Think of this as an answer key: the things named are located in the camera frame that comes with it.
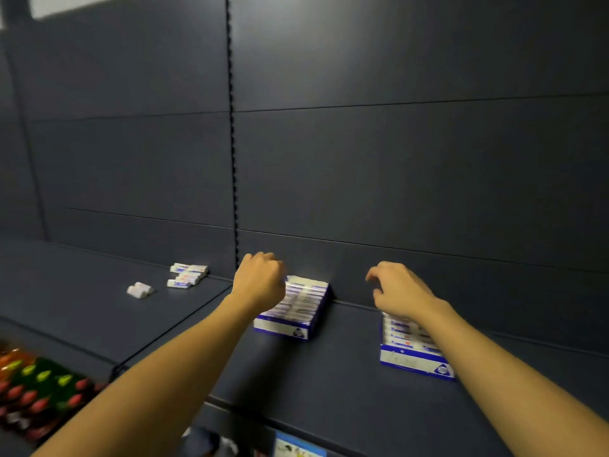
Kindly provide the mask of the person's left hand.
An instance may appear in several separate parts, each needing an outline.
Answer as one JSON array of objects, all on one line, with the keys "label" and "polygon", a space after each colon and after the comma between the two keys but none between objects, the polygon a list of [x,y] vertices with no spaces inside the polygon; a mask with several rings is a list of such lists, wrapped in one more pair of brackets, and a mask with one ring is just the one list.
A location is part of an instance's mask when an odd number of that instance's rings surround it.
[{"label": "person's left hand", "polygon": [[240,266],[232,283],[230,301],[243,312],[256,317],[275,307],[285,297],[283,281],[240,278]]}]

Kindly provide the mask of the person's right hand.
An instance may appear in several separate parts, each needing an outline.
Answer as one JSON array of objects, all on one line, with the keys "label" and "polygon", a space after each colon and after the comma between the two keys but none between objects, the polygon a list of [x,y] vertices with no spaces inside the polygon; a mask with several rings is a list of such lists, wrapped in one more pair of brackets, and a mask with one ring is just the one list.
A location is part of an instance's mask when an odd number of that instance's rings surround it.
[{"label": "person's right hand", "polygon": [[437,298],[422,279],[401,263],[381,261],[369,269],[365,279],[378,282],[378,289],[388,295],[389,307],[377,309],[391,316],[423,324],[454,313],[447,301]]}]

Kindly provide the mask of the person's left forearm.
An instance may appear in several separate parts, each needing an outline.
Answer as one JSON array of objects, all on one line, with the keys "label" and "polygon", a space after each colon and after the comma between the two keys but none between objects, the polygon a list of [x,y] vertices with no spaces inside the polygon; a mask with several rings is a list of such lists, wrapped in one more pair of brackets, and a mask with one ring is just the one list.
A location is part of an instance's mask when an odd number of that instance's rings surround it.
[{"label": "person's left forearm", "polygon": [[252,296],[232,292],[129,368],[31,457],[167,457],[263,311]]}]

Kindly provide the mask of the person's right forearm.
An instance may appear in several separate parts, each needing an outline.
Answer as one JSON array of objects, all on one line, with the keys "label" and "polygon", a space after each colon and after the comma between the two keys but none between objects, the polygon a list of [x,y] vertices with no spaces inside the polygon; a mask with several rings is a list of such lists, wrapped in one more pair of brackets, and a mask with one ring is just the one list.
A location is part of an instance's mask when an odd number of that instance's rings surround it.
[{"label": "person's right forearm", "polygon": [[412,318],[430,334],[515,457],[609,457],[609,423],[472,327],[444,300]]}]

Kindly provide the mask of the rows of blue-banded erasers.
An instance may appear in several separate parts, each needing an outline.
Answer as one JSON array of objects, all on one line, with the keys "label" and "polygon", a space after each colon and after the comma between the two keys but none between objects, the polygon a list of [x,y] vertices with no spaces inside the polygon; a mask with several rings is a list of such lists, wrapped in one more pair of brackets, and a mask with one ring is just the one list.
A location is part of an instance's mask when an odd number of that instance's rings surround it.
[{"label": "rows of blue-banded erasers", "polygon": [[275,307],[261,313],[258,319],[312,328],[329,294],[330,284],[324,281],[286,276],[285,297]]},{"label": "rows of blue-banded erasers", "polygon": [[406,351],[443,355],[429,333],[418,323],[393,317],[387,313],[382,315],[382,345]]}]

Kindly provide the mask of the blue white eraser display box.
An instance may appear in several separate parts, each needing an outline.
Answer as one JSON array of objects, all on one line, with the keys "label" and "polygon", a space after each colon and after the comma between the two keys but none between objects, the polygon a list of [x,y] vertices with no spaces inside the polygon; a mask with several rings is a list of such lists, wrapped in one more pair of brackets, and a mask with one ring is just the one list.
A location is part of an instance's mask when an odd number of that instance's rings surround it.
[{"label": "blue white eraser display box", "polygon": [[400,350],[396,347],[382,345],[381,341],[379,360],[381,364],[386,366],[433,376],[435,378],[443,378],[447,380],[456,380],[457,378],[453,367],[450,365],[444,355],[437,356],[429,353]]},{"label": "blue white eraser display box", "polygon": [[321,311],[318,315],[318,319],[312,328],[295,327],[293,325],[288,325],[286,323],[265,321],[262,319],[258,319],[258,317],[255,318],[255,320],[253,322],[253,327],[255,330],[265,332],[265,333],[277,334],[277,335],[281,335],[281,336],[298,338],[298,339],[302,339],[302,340],[309,340],[311,338],[312,332],[316,328],[316,324],[320,318],[323,308],[321,309]]}]

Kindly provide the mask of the pile of wrapped white erasers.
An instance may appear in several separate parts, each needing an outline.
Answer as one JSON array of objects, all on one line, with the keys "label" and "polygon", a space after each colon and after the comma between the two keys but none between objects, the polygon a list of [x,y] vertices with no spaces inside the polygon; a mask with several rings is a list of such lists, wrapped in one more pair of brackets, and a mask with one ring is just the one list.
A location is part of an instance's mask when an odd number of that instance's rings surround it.
[{"label": "pile of wrapped white erasers", "polygon": [[203,277],[207,276],[209,267],[206,265],[187,265],[174,263],[170,267],[173,277],[167,280],[166,286],[172,289],[189,289],[196,286]]}]

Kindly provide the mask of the dark grey shelf board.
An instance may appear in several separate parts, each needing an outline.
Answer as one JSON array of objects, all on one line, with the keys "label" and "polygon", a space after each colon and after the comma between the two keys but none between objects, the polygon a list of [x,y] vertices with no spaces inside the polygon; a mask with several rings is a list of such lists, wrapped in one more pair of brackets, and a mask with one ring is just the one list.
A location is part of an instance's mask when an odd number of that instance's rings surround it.
[{"label": "dark grey shelf board", "polygon": [[[436,287],[469,323],[609,418],[609,280]],[[341,457],[510,457],[463,386],[380,363],[381,316],[326,307],[310,341],[249,328],[194,425],[270,452],[283,431]]]},{"label": "dark grey shelf board", "polygon": [[[190,289],[172,289],[168,279],[156,265],[0,235],[0,321],[105,361],[126,361],[230,287],[208,276]],[[135,282],[155,292],[133,298],[127,288]]]}]

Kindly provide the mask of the slotted shelf upright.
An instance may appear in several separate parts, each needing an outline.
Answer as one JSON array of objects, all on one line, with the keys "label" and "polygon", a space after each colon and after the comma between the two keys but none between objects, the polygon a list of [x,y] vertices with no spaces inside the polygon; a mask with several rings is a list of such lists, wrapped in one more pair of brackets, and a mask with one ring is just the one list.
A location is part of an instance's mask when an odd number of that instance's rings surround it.
[{"label": "slotted shelf upright", "polygon": [[238,205],[238,181],[237,162],[235,152],[235,129],[234,129],[234,92],[232,72],[232,0],[225,1],[225,26],[226,26],[226,57],[227,57],[227,80],[230,122],[230,154],[232,162],[232,214],[233,214],[233,257],[234,268],[237,270],[240,264],[239,255],[239,205]]}]

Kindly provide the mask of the light blue packet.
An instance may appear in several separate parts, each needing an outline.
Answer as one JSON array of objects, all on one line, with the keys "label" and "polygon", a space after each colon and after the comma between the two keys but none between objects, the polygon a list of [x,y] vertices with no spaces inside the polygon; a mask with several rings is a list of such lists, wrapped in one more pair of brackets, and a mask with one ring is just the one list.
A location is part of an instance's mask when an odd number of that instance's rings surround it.
[{"label": "light blue packet", "polygon": [[276,431],[272,457],[328,457],[328,452],[301,438]]}]

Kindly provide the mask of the dark blue white item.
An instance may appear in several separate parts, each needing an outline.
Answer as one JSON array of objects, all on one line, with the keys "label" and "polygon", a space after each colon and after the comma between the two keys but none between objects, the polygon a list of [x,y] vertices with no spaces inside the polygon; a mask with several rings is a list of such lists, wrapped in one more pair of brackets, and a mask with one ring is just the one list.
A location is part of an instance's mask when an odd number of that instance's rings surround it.
[{"label": "dark blue white item", "polygon": [[239,448],[229,438],[202,427],[189,427],[181,437],[177,457],[238,457]]}]

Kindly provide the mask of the group of colourful packaged items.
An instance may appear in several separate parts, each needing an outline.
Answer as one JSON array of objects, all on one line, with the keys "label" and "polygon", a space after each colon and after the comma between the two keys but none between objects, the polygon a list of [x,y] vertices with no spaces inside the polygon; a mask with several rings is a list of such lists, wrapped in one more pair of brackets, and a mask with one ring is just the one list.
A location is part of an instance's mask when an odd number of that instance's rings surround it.
[{"label": "group of colourful packaged items", "polygon": [[107,385],[49,358],[0,342],[0,427],[37,447]]}]

